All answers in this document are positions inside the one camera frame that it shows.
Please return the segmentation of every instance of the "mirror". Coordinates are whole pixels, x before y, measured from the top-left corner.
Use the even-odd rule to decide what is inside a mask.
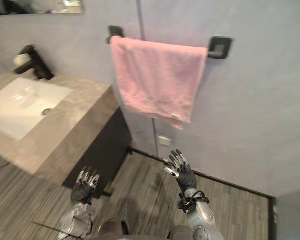
[[[0,15],[80,14],[81,0],[0,0]]]

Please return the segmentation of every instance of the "wooden floor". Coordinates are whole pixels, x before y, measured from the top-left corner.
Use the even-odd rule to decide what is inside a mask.
[[[0,166],[6,163],[0,158]],[[179,188],[162,163],[134,153],[125,159],[109,186],[112,196],[94,199],[92,236],[110,218],[125,220],[132,234],[166,237],[169,230],[186,223],[177,209]],[[252,193],[198,177],[198,188],[210,199],[216,224],[225,240],[267,240],[268,200]],[[33,177],[9,164],[0,168],[0,240],[54,240],[57,232],[35,225],[36,221],[58,228],[70,208],[71,190]]]

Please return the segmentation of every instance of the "robot finger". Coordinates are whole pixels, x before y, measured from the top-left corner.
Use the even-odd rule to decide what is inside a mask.
[[[185,158],[185,156],[182,154],[182,152],[181,152],[179,149],[176,149],[175,151],[176,151],[176,152],[179,154],[179,156],[182,158],[183,162],[184,162],[185,164],[189,165],[188,161],[186,160],[186,158]]]
[[[172,176],[174,176],[176,179],[179,177],[179,173],[169,167],[165,167],[164,171]]]
[[[99,178],[100,178],[100,175],[97,174],[97,171],[96,171],[95,174],[92,175],[92,176],[89,178],[87,184],[88,184],[90,187],[92,187],[93,190],[94,190],[94,189],[96,188],[97,184],[98,184]]]
[[[94,170],[92,171],[92,173],[89,174],[90,177],[88,178],[88,180],[87,180],[86,182],[89,184],[89,182],[91,182],[92,178],[93,178],[96,174],[97,174],[97,170],[94,169]]]
[[[89,173],[90,173],[91,169],[92,169],[92,167],[88,166],[87,170],[83,174],[83,180],[82,180],[83,183],[86,183],[88,181],[88,179],[89,179]]]
[[[173,150],[171,151],[171,153],[178,160],[180,166],[184,166],[184,161],[183,161],[182,157],[179,154],[177,154],[175,151],[173,151]]]
[[[171,161],[169,161],[167,159],[163,159],[163,161],[164,161],[164,165],[166,165],[166,166],[168,166],[170,168],[174,168],[175,167],[175,165]]]
[[[76,181],[75,181],[76,184],[79,183],[80,181],[82,182],[82,180],[84,179],[84,174],[85,174],[86,169],[87,169],[87,166],[86,165],[83,166],[83,168],[80,171],[78,177],[76,178]]]
[[[180,164],[178,161],[172,155],[169,155],[169,158],[171,159],[175,169],[180,170]]]

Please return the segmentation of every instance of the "bathroom vanity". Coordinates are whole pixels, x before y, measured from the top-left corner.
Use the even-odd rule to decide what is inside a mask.
[[[0,75],[0,90],[18,77]],[[131,142],[113,89],[104,82],[58,74],[40,81],[70,91],[21,138],[0,130],[0,157],[31,175],[69,188],[84,165],[92,166],[100,174],[98,198],[116,176]],[[30,117],[23,114],[14,110],[5,124]]]

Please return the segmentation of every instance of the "marble countertop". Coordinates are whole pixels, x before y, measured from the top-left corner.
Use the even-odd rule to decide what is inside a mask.
[[[0,75],[0,90],[20,76],[29,73]],[[62,184],[119,104],[104,82],[58,74],[46,82],[72,92],[22,139],[0,131],[0,157],[31,175]]]

